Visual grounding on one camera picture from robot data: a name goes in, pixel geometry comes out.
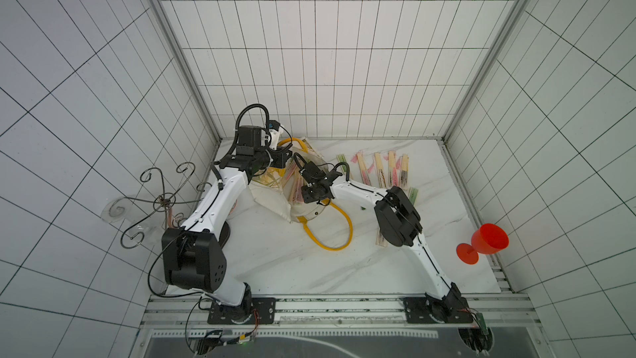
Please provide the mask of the cream tote bag yellow handles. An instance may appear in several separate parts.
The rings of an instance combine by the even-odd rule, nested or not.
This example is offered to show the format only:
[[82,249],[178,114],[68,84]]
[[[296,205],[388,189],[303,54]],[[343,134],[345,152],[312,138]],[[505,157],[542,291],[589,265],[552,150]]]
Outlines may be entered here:
[[[341,251],[351,243],[354,235],[353,223],[349,215],[324,195],[316,198],[309,196],[308,182],[302,175],[300,165],[313,162],[318,168],[326,172],[330,164],[314,150],[307,139],[284,139],[278,144],[280,149],[290,147],[286,151],[287,157],[282,168],[269,167],[253,177],[249,190],[255,202],[279,215],[289,223],[299,223],[311,240],[323,250]],[[325,245],[312,233],[309,222],[316,219],[326,209],[331,207],[345,218],[349,235],[343,245],[332,247]]]

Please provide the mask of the plain bamboo folding fan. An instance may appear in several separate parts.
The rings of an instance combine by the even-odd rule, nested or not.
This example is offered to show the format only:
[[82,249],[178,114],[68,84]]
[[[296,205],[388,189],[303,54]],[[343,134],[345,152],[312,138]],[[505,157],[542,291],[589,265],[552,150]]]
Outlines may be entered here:
[[388,184],[387,184],[387,179],[384,172],[383,158],[380,152],[376,152],[374,154],[374,166],[375,166],[376,176],[379,182],[379,187],[386,189]]

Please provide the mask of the grey pink folding fan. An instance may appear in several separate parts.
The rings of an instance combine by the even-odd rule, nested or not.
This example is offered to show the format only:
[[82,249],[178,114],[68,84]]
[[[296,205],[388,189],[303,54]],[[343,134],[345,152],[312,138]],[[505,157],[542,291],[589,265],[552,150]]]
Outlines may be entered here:
[[407,154],[403,154],[400,157],[399,182],[400,182],[400,187],[404,191],[409,189],[408,170],[409,170],[409,156]]

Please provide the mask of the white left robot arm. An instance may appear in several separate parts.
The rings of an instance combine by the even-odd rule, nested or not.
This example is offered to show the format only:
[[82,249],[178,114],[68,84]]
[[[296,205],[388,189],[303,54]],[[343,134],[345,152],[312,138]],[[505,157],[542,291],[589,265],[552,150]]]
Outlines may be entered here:
[[208,192],[182,226],[162,236],[162,264],[167,284],[206,293],[227,307],[248,309],[248,285],[229,275],[221,239],[226,220],[253,177],[269,167],[282,168],[291,157],[280,147],[283,127],[270,120],[265,127],[238,126],[230,150],[216,162]]

